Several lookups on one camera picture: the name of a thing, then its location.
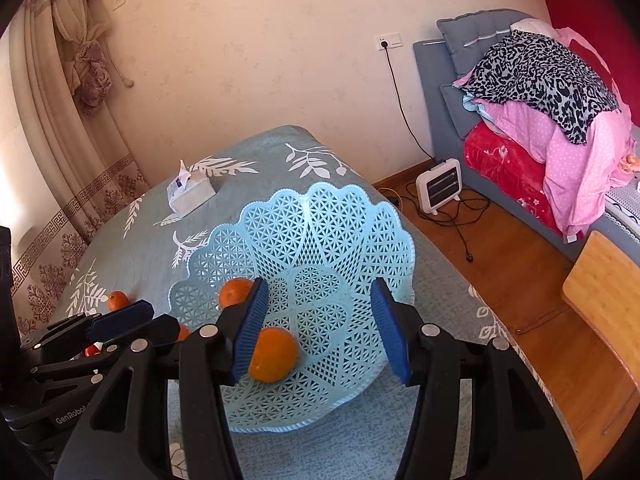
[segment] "wooden floor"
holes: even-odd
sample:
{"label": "wooden floor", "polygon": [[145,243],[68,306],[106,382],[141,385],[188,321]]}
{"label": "wooden floor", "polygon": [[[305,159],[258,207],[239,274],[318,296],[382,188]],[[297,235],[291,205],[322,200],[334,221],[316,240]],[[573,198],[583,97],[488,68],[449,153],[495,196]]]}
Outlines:
{"label": "wooden floor", "polygon": [[[407,195],[405,183],[414,179],[389,184]],[[462,196],[475,195],[464,190]],[[455,206],[449,203],[444,210]],[[640,397],[609,349],[561,299],[572,263],[493,203],[479,222],[460,228],[474,256],[471,264],[455,229],[421,219],[408,200],[403,213],[478,290],[529,357],[574,433],[586,478],[608,454]],[[462,206],[459,221],[477,215]]]}

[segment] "orange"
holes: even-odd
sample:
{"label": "orange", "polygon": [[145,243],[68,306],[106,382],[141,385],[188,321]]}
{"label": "orange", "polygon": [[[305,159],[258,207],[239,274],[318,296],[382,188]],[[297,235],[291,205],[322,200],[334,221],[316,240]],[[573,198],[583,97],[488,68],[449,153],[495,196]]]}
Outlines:
{"label": "orange", "polygon": [[220,289],[218,304],[220,308],[242,303],[249,295],[254,282],[249,278],[233,278]]}
{"label": "orange", "polygon": [[178,334],[178,339],[176,341],[184,341],[191,334],[191,330],[189,330],[185,325],[180,323],[180,333]]}
{"label": "orange", "polygon": [[129,306],[129,305],[130,305],[129,298],[127,298],[127,295],[124,292],[121,292],[119,290],[114,290],[109,294],[109,299],[107,300],[107,307],[112,312],[114,310],[120,310],[121,308],[125,308],[126,306]]}
{"label": "orange", "polygon": [[298,342],[291,332],[276,326],[263,328],[249,364],[249,375],[263,383],[281,381],[293,370],[297,357]]}

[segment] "beige curtain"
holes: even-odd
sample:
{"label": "beige curtain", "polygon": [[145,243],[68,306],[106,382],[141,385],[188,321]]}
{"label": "beige curtain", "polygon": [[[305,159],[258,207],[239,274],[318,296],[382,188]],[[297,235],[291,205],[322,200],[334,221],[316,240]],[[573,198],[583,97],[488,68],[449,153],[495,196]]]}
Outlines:
{"label": "beige curtain", "polygon": [[[148,190],[105,101],[107,28],[100,0],[26,0],[10,26],[15,105],[48,188],[38,190],[53,201],[49,221],[12,248],[23,334],[49,320],[97,230]],[[21,198],[20,185],[13,192]]]}

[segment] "scalloped basket rim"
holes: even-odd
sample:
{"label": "scalloped basket rim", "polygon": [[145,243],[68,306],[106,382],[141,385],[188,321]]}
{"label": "scalloped basket rim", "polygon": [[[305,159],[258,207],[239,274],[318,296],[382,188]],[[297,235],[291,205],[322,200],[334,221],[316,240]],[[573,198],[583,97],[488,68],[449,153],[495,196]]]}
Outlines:
{"label": "scalloped basket rim", "polygon": [[[398,227],[399,227],[399,231],[405,235],[406,237],[406,241],[409,245],[410,251],[411,253],[413,253],[414,255],[414,260],[412,261],[412,265],[409,269],[409,272],[407,274],[407,280],[408,280],[408,293],[409,296],[411,298],[411,301],[415,301],[415,291],[413,288],[413,278],[414,278],[414,270],[415,270],[415,244],[414,244],[414,239],[411,236],[411,234],[402,226],[402,221],[400,218],[400,215],[398,214],[398,212],[396,211],[396,208],[393,207],[389,202],[386,202],[385,200],[381,200],[380,202],[377,203],[373,203],[369,197],[369,195],[367,194],[367,192],[362,189],[360,186],[358,186],[357,184],[347,184],[346,186],[343,187],[335,187],[333,184],[330,184],[329,182],[316,182],[314,184],[312,184],[307,190],[306,193],[302,194],[298,191],[295,191],[291,188],[285,187],[282,189],[277,190],[276,192],[274,192],[270,199],[267,201],[260,201],[260,200],[256,200],[253,202],[249,202],[248,204],[246,204],[243,208],[242,211],[240,212],[240,214],[238,215],[238,222],[236,222],[235,224],[231,224],[228,222],[219,224],[217,226],[215,226],[210,235],[209,238],[207,239],[207,243],[206,245],[198,248],[197,250],[193,251],[193,253],[190,254],[188,260],[187,260],[187,277],[182,279],[182,280],[178,280],[177,282],[175,282],[170,288],[169,288],[169,292],[167,294],[168,297],[168,302],[169,302],[169,306],[170,306],[170,311],[172,310],[172,302],[171,302],[171,295],[172,295],[172,291],[174,290],[175,287],[177,286],[182,286],[183,284],[190,284],[190,285],[196,285],[198,288],[200,288],[200,286],[202,285],[202,282],[200,280],[196,280],[195,278],[191,277],[191,259],[194,258],[194,256],[196,256],[197,254],[201,253],[201,252],[206,252],[207,249],[209,249],[211,247],[211,243],[212,243],[212,239],[214,234],[219,231],[220,229],[223,228],[231,228],[231,229],[235,229],[237,228],[241,222],[242,222],[242,218],[245,214],[246,211],[248,211],[249,209],[253,209],[256,207],[261,207],[264,209],[268,209],[270,208],[270,206],[273,206],[276,202],[276,200],[279,198],[279,195],[281,195],[283,192],[288,192],[291,193],[296,199],[301,200],[301,199],[308,199],[308,196],[311,195],[313,192],[315,192],[318,189],[329,189],[331,190],[332,193],[334,193],[336,196],[339,196],[341,198],[343,198],[344,196],[346,196],[347,194],[349,194],[350,192],[354,192],[355,194],[361,196],[365,201],[366,201],[366,205],[372,206],[373,208],[376,208],[377,210],[381,210],[384,209],[386,210],[388,213],[391,214],[391,216],[393,217],[393,219],[396,221]],[[259,428],[246,428],[246,427],[242,427],[242,426],[233,426],[233,425],[229,425],[229,430],[233,431],[234,433],[287,433],[289,431],[293,431],[293,430],[298,430],[300,428],[304,428],[305,426],[308,426],[309,424],[313,424],[314,422],[317,422],[318,420],[320,420],[321,418],[323,418],[324,416],[326,416],[329,412],[332,412],[333,410],[335,410],[336,408],[338,408],[339,406],[349,402],[350,400],[353,400],[355,397],[357,397],[359,394],[361,394],[364,390],[366,390],[371,383],[373,383],[374,380],[376,380],[376,378],[380,375],[380,373],[382,372],[382,370],[385,368],[386,364],[388,363],[387,359],[386,359],[386,352],[383,353],[383,360],[380,361],[375,367],[373,367],[369,374],[367,374],[367,376],[364,378],[364,380],[357,386],[355,387],[353,390],[351,390],[347,395],[345,395],[344,397],[341,397],[340,399],[336,400],[334,403],[332,404],[328,404],[324,406],[324,410],[322,410],[322,412],[316,413],[313,416],[310,416],[308,419],[302,420],[300,422],[296,422],[295,424],[290,424],[287,426],[269,426],[267,425],[262,425]]]}

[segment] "black cable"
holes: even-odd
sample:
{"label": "black cable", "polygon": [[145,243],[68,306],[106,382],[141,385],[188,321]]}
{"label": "black cable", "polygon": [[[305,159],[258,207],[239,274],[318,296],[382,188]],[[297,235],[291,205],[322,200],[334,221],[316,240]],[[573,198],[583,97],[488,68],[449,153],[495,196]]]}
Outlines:
{"label": "black cable", "polygon": [[389,70],[391,70],[391,77],[394,80],[394,88],[396,89],[396,96],[398,96],[398,105],[400,107],[400,113],[402,114],[402,118],[404,119],[404,124],[406,124],[406,128],[409,130],[409,133],[414,138],[415,143],[418,145],[418,148],[420,148],[422,150],[422,152],[426,156],[428,156],[429,158],[434,159],[433,155],[431,155],[429,152],[426,152],[424,150],[424,148],[420,145],[420,142],[418,142],[418,139],[416,139],[414,133],[411,131],[411,126],[409,126],[409,121],[406,120],[406,115],[404,114],[404,110],[402,109],[402,101],[400,100],[400,92],[398,91],[398,85],[396,84],[396,76],[394,74],[394,68],[391,66],[391,58],[389,57],[388,43],[386,41],[383,41],[382,43],[380,43],[380,45],[382,46],[382,48],[385,49],[386,62],[389,63]]}
{"label": "black cable", "polygon": [[[422,209],[420,209],[420,205],[414,200],[415,198],[418,198],[418,196],[414,193],[411,192],[411,190],[409,190],[409,186],[411,184],[414,184],[415,186],[415,182],[409,182],[408,184],[406,184],[404,186],[405,191],[410,195],[410,196],[404,196],[401,195],[402,198],[405,198],[407,200],[410,200],[415,207],[416,212],[418,213],[418,216],[424,220],[428,220],[429,222],[433,222],[434,224],[438,224],[441,225],[442,227],[453,227],[456,229],[456,231],[458,232],[458,236],[460,236],[460,239],[462,240],[462,244],[465,247],[465,256],[466,256],[466,260],[469,263],[473,263],[474,260],[474,256],[469,252],[469,248],[466,244],[466,240],[465,237],[463,237],[462,232],[460,232],[460,227],[465,226],[465,225],[471,225],[471,224],[475,224],[476,222],[478,222],[481,218],[482,215],[484,214],[484,212],[489,209],[489,206],[491,205],[491,200],[489,200],[487,197],[485,197],[482,193],[477,192],[475,189],[471,189],[471,188],[466,188],[465,189],[469,189],[471,191],[473,191],[474,193],[477,193],[479,195],[478,198],[460,198],[457,206],[456,206],[456,212],[454,215],[450,215],[449,213],[447,213],[446,211],[438,211],[438,214],[443,214],[447,217],[449,217],[446,220],[438,220],[437,218],[434,218],[433,216],[425,213]],[[479,207],[475,207],[473,205],[471,205],[474,202],[480,202],[481,205]],[[460,206],[461,205],[465,205],[466,208],[471,209],[472,211],[479,211],[480,213],[478,214],[478,217],[473,219],[473,220],[469,220],[467,222],[456,222],[456,219],[458,218],[458,215],[460,214]]]}

